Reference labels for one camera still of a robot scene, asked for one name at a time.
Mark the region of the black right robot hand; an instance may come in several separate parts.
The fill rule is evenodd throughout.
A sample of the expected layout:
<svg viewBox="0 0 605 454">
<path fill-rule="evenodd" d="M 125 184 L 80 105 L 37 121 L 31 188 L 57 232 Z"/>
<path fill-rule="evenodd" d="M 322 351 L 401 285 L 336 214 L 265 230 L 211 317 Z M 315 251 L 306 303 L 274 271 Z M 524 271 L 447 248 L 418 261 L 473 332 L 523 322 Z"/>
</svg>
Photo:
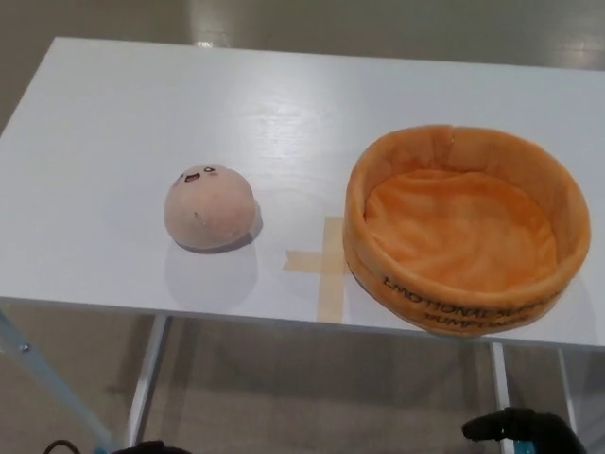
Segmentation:
<svg viewBox="0 0 605 454">
<path fill-rule="evenodd" d="M 576 433 L 558 415 L 529 408 L 508 407 L 471 419 L 462 434 L 474 442 L 531 442 L 535 453 L 586 453 Z"/>
</svg>

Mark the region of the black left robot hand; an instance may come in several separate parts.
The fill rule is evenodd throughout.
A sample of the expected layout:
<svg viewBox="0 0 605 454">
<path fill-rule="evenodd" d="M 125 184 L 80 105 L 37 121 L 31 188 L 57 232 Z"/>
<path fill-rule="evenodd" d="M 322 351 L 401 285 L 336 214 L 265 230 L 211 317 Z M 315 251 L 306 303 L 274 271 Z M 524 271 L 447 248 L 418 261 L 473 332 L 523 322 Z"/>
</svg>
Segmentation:
<svg viewBox="0 0 605 454">
<path fill-rule="evenodd" d="M 164 442 L 144 441 L 137 445 L 115 451 L 115 454 L 163 454 L 165 449 Z"/>
</svg>

